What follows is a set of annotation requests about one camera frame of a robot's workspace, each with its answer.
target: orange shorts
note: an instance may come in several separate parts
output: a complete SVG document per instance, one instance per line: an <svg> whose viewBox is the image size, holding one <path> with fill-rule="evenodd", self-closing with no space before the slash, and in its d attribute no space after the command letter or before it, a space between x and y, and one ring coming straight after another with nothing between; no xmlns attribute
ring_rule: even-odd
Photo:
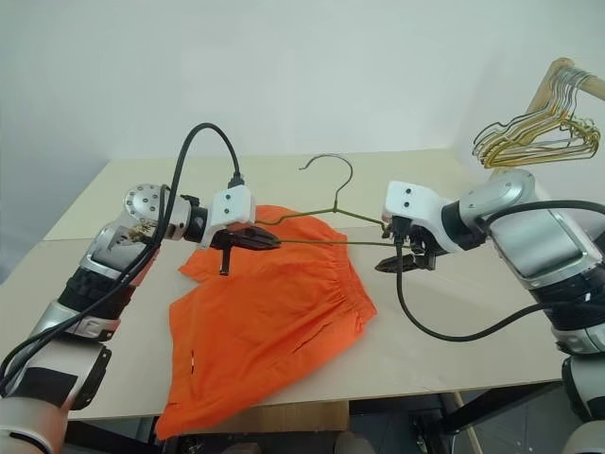
<svg viewBox="0 0 605 454"><path fill-rule="evenodd" d="M277 219L283 207L257 207ZM317 218L261 227L279 238L346 240ZM208 428L318 369L362 334L375 315L346 244L284 243L233 248L231 274L220 251L196 251L181 272L201 282L170 307L172 386L159 438Z"/></svg>

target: power cord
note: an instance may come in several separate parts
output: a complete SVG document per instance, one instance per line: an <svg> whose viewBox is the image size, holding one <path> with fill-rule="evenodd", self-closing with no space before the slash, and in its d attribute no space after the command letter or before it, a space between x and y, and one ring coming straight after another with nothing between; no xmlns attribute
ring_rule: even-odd
<svg viewBox="0 0 605 454"><path fill-rule="evenodd" d="M530 203L524 203L523 205L516 205L510 208L505 208L494 215L491 215L483 222L483 228L489 232L490 227L494 222L498 219L503 218L504 216L513 215L515 213L523 213L527 211L537 211L537 210L550 210L550 209L579 209L586 211L593 211L596 213L600 213L605 215L605 205L601 205L600 203L595 203L592 201L535 201ZM418 329L423 331L425 334L439 339L441 341L449 341L449 342L470 342L477 341L479 339L490 336L491 334L501 330L505 326L516 322L517 320L529 315L533 312L537 312L539 310L548 310L555 307L561 307L570 305L571 303L567 302L553 302L553 303L541 303L536 305L531 305L524 307L512 314L510 314L505 319L502 319L500 322L493 324L492 326L479 331L474 334L466 335L466 336L449 336L437 331L434 331L426 326L424 326L414 315L410 312L407 307L406 300L404 298L403 292L403 274L404 274L404 262L403 262L403 239L395 233L395 251L397 253L397 273L396 273L396 287L397 287L397 298L399 299L399 304L401 305L401 309L403 309L407 318L416 326Z"/></svg>
<svg viewBox="0 0 605 454"><path fill-rule="evenodd" d="M114 287L102 298L95 301L92 305L88 306L86 309L82 310L77 315L71 317L70 319L59 323L55 326L45 329L44 331L24 340L19 343L15 348L13 348L7 356L4 358L2 363L0 364L0 395L6 397L7 395L7 386L14 379L14 377L19 374L19 372L26 366L26 364L36 355L40 350L42 350L49 342L53 339L64 333L67 329L69 329L74 324L81 321L88 314L93 312L98 307L104 305L112 297L114 297L117 293L124 290L130 282L141 272L149 263L151 258L155 255L155 253L160 249L160 245L162 244L162 240L164 239L165 232L168 228L170 222L170 216L172 215L172 209L174 207L174 202L176 199L179 181L181 180L182 167L184 164L185 157L187 155L187 151L193 141L194 137L198 134L198 132L210 129L215 131L225 142L233 161L233 177L229 182L229 187L233 187L239 184L243 184L244 180L241 176L239 170L239 163L237 161L237 156L235 155L235 151L233 149L233 145L231 144L227 135L216 125L213 123L201 123L196 125L185 137L185 140L182 143L181 151L179 153L179 157L177 158L177 163L175 164L175 169L172 176L172 184L171 188L162 185L160 190L160 200L159 200L159 213L158 213L158 222L156 230L151 238L151 241L145 246L145 248L132 260L132 262L121 272L120 276L116 280ZM170 189L168 194L168 202L165 205L164 210L164 192L166 189ZM31 344L31 346L26 353L23 353L17 360L15 364L11 364L15 357L24 352L24 350Z"/></svg>

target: wooden table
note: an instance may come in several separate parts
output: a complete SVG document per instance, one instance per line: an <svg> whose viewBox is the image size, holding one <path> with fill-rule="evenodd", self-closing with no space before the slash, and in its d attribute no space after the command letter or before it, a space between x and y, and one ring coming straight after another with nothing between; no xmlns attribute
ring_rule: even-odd
<svg viewBox="0 0 605 454"><path fill-rule="evenodd" d="M456 198L474 183L447 150L351 155L355 175L341 193L341 206L380 217L389 180L429 185ZM308 156L242 157L241 167L258 204L297 210L330 206L347 168L324 159L297 170ZM110 162L0 287L3 316L0 353L22 340L48 302L57 297L97 231L121 211L126 191L137 183L169 183L174 160ZM179 192L202 203L226 186L226 158L189 158ZM380 240L374 226L342 215L325 219L351 240ZM172 343L169 305L195 286L177 267L195 249L166 241L137 289L109 342L112 360L94 402L73 413L78 419L154 415L162 412L170 385ZM269 397L265 404L318 402L391 395L441 393L535 383L560 377L557 351L544 315L534 314L487 339L453 344L427 337L406 319L395 295L393 274L373 267L387 248L352 246L350 257L378 315L351 349L314 374ZM412 311L425 324L449 334L475 332L532 304L527 292L488 244L438 258L436 271L405 276Z"/></svg>

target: hanger rack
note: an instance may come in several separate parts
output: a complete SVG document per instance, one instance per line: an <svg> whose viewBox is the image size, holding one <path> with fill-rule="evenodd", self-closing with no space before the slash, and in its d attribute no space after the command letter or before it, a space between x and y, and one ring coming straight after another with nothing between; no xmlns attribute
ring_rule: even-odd
<svg viewBox="0 0 605 454"><path fill-rule="evenodd" d="M550 80L552 80L555 74L564 66L575 66L575 64L573 60L567 58L556 59L550 63L536 94L527 107L528 114L537 112L546 106L552 95L550 91ZM599 79L597 76L589 77L579 86L579 89L582 92L605 101L605 80Z"/></svg>

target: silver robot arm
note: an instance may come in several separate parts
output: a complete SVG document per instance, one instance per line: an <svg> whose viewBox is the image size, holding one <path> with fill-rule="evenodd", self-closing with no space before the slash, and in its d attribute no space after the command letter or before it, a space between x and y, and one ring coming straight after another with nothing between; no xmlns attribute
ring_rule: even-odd
<svg viewBox="0 0 605 454"><path fill-rule="evenodd" d="M562 378L572 408L592 422L570 438L564 454L605 453L605 268L600 249L557 210L517 213L485 226L490 215L538 200L533 175L521 169L491 178L458 201L416 184L391 182L383 219L395 230L398 225L405 229L399 235L412 250L404 257L405 271L433 270L440 254L473 249L490 237L537 303L569 303L544 313L557 347L570 355ZM384 262L382 271L392 267Z"/></svg>
<svg viewBox="0 0 605 454"><path fill-rule="evenodd" d="M31 336L80 314L129 272L157 227L161 190L158 184L146 183L128 191L122 214L93 240L62 295L50 303ZM168 190L164 191L167 199ZM251 192L243 184L217 193L208 209L200 207L195 198L177 197L164 238L184 238L200 243L202 248L222 249L226 258L221 272L228 273L231 247L277 247L274 236L246 227L254 222L254 214ZM231 226L239 230L229 230ZM86 407L95 397L112 354L104 342L118 328L122 310L152 261L107 304L49 342L4 389L5 397L0 400L0 453L61 452L68 411ZM22 357L17 356L12 364Z"/></svg>

